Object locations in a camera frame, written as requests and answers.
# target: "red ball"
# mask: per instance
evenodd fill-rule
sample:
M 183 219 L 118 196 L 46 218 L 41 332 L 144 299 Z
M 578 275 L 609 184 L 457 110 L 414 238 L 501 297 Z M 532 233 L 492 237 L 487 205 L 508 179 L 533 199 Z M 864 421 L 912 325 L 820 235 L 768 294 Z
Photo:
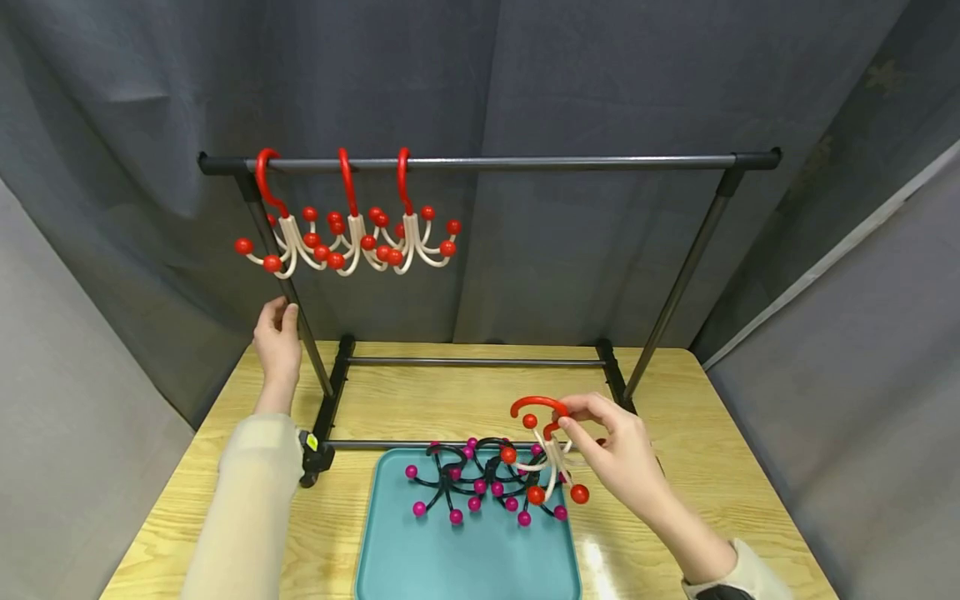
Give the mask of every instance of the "red ball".
M 403 262 L 403 252 L 396 248 L 391 248 L 390 251 L 387 252 L 387 263 L 398 267 L 401 262 Z
M 539 506 L 543 504 L 543 500 L 546 498 L 546 492 L 543 491 L 543 488 L 540 486 L 534 486 L 527 489 L 527 499 L 530 500 L 530 504 Z
M 578 483 L 570 488 L 570 499 L 577 504 L 587 504 L 587 501 L 590 500 L 590 492 L 587 486 Z
M 516 462 L 516 450 L 509 446 L 504 446 L 504 448 L 500 450 L 500 460 L 508 465 L 512 465 Z
M 267 270 L 267 273 L 276 273 L 283 268 L 283 262 L 276 254 L 267 254 L 263 257 L 263 268 Z
M 344 265 L 347 264 L 347 260 L 339 252 L 333 252 L 326 258 L 326 264 L 330 265 L 331 269 L 339 270 L 344 268 Z
M 238 238 L 237 241 L 233 242 L 233 249 L 236 250 L 238 254 L 244 254 L 246 256 L 253 252 L 253 242 L 246 237 Z

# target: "left hand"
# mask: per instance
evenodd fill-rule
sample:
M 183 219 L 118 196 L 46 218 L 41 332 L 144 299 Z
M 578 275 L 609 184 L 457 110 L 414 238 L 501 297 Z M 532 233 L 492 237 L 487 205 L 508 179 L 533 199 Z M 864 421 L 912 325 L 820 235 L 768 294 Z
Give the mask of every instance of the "left hand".
M 263 305 L 256 329 L 253 347 L 263 367 L 264 387 L 290 387 L 300 379 L 300 339 L 297 337 L 297 316 L 300 308 L 287 304 L 281 296 Z

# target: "finger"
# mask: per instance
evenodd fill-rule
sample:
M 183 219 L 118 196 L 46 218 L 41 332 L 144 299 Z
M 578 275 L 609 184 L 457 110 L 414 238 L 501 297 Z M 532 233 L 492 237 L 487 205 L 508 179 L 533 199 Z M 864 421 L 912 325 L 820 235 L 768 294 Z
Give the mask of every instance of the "finger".
M 265 329 L 276 329 L 277 314 L 283 309 L 283 305 L 286 302 L 286 298 L 279 296 L 264 304 L 263 309 L 260 310 L 260 317 L 256 320 L 256 326 Z
M 599 394 L 574 394 L 560 398 L 576 420 L 594 420 L 613 433 L 623 417 L 623 409 Z
M 567 416 L 574 420 L 592 420 L 593 422 L 603 424 L 600 421 L 600 418 L 597 417 L 596 415 L 593 415 L 590 411 L 569 411 Z M 560 418 L 560 413 L 558 413 L 557 411 L 553 411 L 552 419 L 557 420 L 559 418 Z
M 286 309 L 283 311 L 283 321 L 280 324 L 280 333 L 285 336 L 297 337 L 297 315 L 299 312 L 299 306 L 296 304 L 287 304 Z
M 600 460 L 603 453 L 606 452 L 576 420 L 570 417 L 560 417 L 557 423 L 566 433 L 566 436 L 577 445 L 580 453 L 584 455 L 584 458 L 587 459 L 587 462 L 590 463 L 591 466 L 594 464 L 594 461 Z

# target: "wooden table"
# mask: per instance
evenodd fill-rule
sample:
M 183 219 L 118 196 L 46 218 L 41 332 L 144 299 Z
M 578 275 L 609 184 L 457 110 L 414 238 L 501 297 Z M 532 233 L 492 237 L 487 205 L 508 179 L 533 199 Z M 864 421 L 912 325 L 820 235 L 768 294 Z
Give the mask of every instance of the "wooden table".
M 321 342 L 329 367 L 336 344 Z M 595 359 L 593 348 L 358 343 L 358 356 Z M 624 376 L 638 348 L 616 351 Z M 104 598 L 173 598 L 193 554 L 217 479 L 217 461 L 253 407 L 261 384 L 256 355 L 241 358 L 180 461 Z M 525 437 L 508 414 L 521 396 L 574 392 L 609 395 L 599 368 L 351 367 L 333 438 L 465 440 Z M 293 418 L 310 428 L 320 391 L 304 356 Z M 693 355 L 657 350 L 636 393 L 667 478 L 717 530 L 748 542 L 798 599 L 836 598 L 726 409 Z M 280 595 L 351 598 L 381 452 L 340 450 L 333 469 L 293 502 Z M 592 473 L 575 470 L 593 491 L 569 503 L 584 598 L 683 598 L 681 573 L 650 531 L 609 496 Z

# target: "beige sleeve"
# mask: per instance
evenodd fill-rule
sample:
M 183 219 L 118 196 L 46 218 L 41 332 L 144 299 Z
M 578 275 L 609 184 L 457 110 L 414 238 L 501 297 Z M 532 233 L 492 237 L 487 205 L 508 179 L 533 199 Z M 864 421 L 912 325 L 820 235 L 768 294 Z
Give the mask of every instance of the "beige sleeve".
M 714 586 L 725 585 L 731 588 L 742 589 L 750 594 L 754 600 L 792 600 L 790 588 L 770 570 L 759 556 L 742 540 L 733 541 L 736 550 L 736 566 L 730 575 L 723 579 L 697 586 L 683 583 L 686 597 L 696 600 L 697 594 Z
M 303 475 L 298 429 L 287 415 L 237 425 L 181 598 L 277 598 L 290 502 Z

